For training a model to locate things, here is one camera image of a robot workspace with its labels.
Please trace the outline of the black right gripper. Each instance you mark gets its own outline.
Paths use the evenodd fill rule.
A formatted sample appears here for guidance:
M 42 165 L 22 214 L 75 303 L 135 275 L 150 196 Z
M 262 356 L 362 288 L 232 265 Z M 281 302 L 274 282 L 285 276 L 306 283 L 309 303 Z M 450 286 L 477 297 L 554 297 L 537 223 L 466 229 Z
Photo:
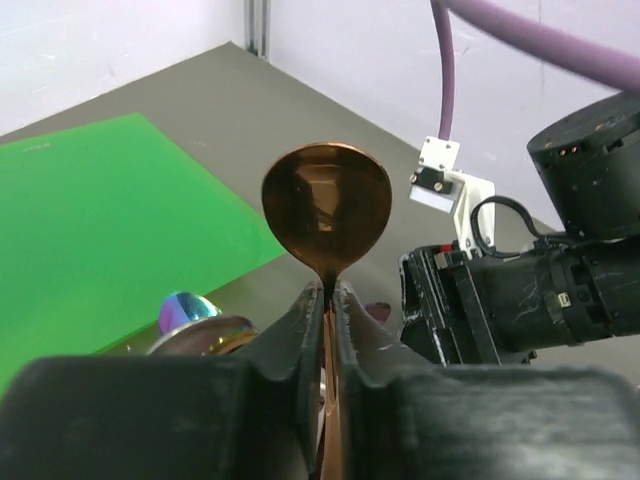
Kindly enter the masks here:
M 639 332 L 636 238 L 511 260 L 427 246 L 399 273 L 400 339 L 441 366 L 527 364 L 538 349 Z

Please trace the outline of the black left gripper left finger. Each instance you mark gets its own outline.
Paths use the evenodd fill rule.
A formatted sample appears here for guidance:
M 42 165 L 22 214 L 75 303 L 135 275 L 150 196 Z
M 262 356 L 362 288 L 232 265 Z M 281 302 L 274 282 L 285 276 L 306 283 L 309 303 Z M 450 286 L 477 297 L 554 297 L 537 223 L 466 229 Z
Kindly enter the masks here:
M 1 401 L 5 479 L 305 479 L 317 470 L 323 291 L 224 356 L 35 360 Z

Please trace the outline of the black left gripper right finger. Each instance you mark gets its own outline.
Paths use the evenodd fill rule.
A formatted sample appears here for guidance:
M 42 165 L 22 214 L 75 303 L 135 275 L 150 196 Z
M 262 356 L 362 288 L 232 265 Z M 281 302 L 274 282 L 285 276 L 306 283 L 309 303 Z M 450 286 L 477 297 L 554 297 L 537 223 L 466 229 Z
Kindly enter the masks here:
M 432 364 L 336 286 L 350 479 L 635 479 L 639 398 L 585 368 Z

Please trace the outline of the silver spoon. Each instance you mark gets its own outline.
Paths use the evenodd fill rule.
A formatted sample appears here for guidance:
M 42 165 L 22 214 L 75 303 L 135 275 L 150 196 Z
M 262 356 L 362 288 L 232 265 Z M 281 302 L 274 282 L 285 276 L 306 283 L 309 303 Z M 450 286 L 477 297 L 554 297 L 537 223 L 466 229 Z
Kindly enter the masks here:
M 208 317 L 172 330 L 156 341 L 147 355 L 227 355 L 258 335 L 259 330 L 245 317 Z

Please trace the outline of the iridescent purple ornate spoon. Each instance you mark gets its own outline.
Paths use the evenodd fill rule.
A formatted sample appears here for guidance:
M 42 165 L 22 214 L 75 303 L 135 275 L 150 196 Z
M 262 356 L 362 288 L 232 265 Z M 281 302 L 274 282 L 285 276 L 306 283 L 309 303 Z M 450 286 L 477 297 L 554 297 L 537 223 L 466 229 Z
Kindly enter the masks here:
M 158 317 L 159 333 L 164 336 L 183 325 L 221 314 L 222 310 L 203 296 L 176 292 L 162 303 Z

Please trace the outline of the copper spoon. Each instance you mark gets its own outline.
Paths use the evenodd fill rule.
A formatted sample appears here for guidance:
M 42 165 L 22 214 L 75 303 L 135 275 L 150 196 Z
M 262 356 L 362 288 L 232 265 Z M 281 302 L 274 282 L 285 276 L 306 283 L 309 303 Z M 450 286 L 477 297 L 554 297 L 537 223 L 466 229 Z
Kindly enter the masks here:
M 278 242 L 322 282 L 326 397 L 320 476 L 344 479 L 347 460 L 332 297 L 339 275 L 375 245 L 388 223 L 390 179 L 378 161 L 354 146 L 314 143 L 282 155 L 271 166 L 261 198 Z

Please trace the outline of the black iridescent spoon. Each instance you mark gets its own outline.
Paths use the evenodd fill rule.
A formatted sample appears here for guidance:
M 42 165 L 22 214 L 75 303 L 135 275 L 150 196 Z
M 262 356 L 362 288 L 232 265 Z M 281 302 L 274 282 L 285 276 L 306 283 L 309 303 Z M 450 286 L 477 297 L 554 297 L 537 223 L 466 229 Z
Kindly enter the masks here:
M 364 308 L 366 312 L 381 325 L 386 324 L 392 312 L 391 305 L 383 301 L 368 303 Z

